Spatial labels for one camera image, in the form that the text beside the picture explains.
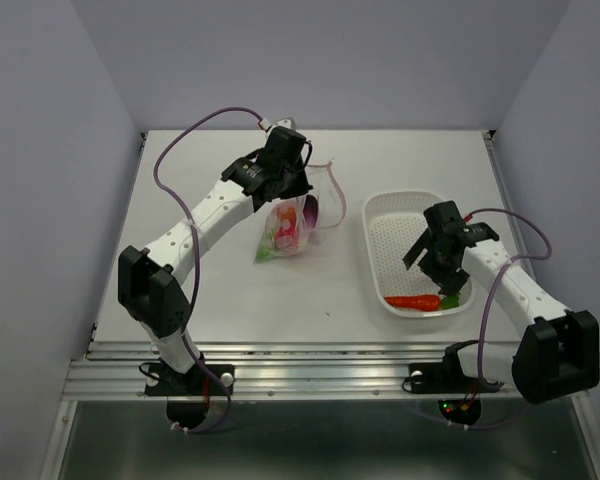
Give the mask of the purple toy eggplant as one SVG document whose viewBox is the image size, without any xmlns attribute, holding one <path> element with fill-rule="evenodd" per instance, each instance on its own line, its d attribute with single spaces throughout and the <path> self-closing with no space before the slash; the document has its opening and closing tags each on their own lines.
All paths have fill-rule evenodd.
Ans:
<svg viewBox="0 0 600 480">
<path fill-rule="evenodd" d="M 314 230 L 319 220 L 319 200 L 314 195 L 308 194 L 303 205 L 303 217 L 306 228 Z"/>
</svg>

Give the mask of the orange toy pumpkin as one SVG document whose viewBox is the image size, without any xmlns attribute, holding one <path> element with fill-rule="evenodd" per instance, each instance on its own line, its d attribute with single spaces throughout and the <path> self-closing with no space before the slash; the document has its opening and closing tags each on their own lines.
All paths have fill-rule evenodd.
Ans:
<svg viewBox="0 0 600 480">
<path fill-rule="evenodd" d="M 297 225 L 297 210 L 295 206 L 280 205 L 276 209 L 278 228 L 294 230 Z"/>
</svg>

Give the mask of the orange toy carrot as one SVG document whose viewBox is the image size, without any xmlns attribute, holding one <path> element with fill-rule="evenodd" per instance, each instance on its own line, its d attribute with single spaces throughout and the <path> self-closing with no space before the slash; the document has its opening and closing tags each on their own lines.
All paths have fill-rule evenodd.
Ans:
<svg viewBox="0 0 600 480">
<path fill-rule="evenodd" d="M 460 305 L 457 295 L 441 297 L 435 294 L 387 296 L 384 301 L 397 309 L 416 310 L 421 312 L 437 312 L 451 310 Z"/>
</svg>

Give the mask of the clear pink-dotted zip bag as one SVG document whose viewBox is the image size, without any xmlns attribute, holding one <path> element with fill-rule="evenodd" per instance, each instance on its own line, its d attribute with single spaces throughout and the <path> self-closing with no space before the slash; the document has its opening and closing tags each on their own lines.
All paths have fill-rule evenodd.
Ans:
<svg viewBox="0 0 600 480">
<path fill-rule="evenodd" d="M 278 230 L 276 209 L 280 205 L 295 206 L 297 225 L 301 231 L 299 244 L 294 249 L 279 250 L 275 259 L 289 258 L 302 254 L 308 248 L 321 245 L 343 222 L 347 213 L 345 193 L 333 170 L 334 158 L 323 164 L 310 164 L 306 173 L 313 189 L 308 193 L 319 200 L 319 220 L 314 230 L 308 230 L 303 217 L 305 197 L 295 197 L 277 202 L 266 217 L 262 235 L 273 235 Z"/>
</svg>

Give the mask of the red toy bell pepper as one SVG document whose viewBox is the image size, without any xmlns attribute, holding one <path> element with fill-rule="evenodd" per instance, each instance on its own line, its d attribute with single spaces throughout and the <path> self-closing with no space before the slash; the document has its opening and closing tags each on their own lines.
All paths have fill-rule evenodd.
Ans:
<svg viewBox="0 0 600 480">
<path fill-rule="evenodd" d="M 274 234 L 274 246 L 278 250 L 294 249 L 299 244 L 300 234 L 298 225 L 285 219 Z"/>
</svg>

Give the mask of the green toy bitter gourd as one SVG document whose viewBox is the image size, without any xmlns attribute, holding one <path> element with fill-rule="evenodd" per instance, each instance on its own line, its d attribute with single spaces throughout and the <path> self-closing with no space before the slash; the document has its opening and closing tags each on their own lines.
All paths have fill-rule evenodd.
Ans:
<svg viewBox="0 0 600 480">
<path fill-rule="evenodd" d="M 279 256 L 279 249 L 276 245 L 275 236 L 263 235 L 256 248 L 254 258 L 255 263 L 263 263 L 273 260 Z"/>
</svg>

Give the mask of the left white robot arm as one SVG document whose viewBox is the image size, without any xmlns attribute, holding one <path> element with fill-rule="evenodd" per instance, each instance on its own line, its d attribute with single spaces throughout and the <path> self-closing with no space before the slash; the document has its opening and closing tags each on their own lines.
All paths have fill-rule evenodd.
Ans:
<svg viewBox="0 0 600 480">
<path fill-rule="evenodd" d="M 179 393 L 195 392 L 203 373 L 187 330 L 197 296 L 185 294 L 185 281 L 200 277 L 202 257 L 234 226 L 269 202 L 310 191 L 305 167 L 311 152 L 292 120 L 273 123 L 264 146 L 229 165 L 180 222 L 143 248 L 120 253 L 118 302 L 147 332 Z"/>
</svg>

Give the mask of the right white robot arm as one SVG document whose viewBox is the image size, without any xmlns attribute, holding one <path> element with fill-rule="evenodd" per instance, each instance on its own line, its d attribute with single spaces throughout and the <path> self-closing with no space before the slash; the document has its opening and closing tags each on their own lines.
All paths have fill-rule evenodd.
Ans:
<svg viewBox="0 0 600 480">
<path fill-rule="evenodd" d="M 454 343 L 435 363 L 412 363 L 413 394 L 515 388 L 530 404 L 593 389 L 600 382 L 600 334 L 587 310 L 574 311 L 546 292 L 510 255 L 495 230 L 462 215 L 453 201 L 423 212 L 426 228 L 406 253 L 451 297 L 476 281 L 487 292 L 478 337 Z"/>
</svg>

